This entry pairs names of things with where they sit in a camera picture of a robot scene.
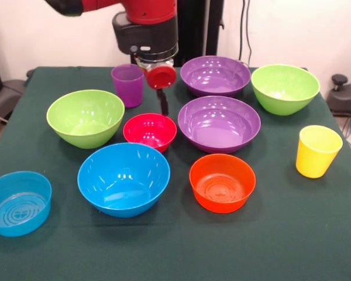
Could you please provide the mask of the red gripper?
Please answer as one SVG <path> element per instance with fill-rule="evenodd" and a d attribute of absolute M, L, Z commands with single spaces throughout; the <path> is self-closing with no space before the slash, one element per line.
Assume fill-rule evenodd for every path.
<path fill-rule="evenodd" d="M 175 83 L 175 68 L 173 66 L 161 64 L 150 70 L 146 70 L 144 76 L 149 87 L 156 90 L 157 97 L 160 101 L 161 114 L 163 116 L 168 116 L 168 102 L 163 89 L 171 87 Z"/>

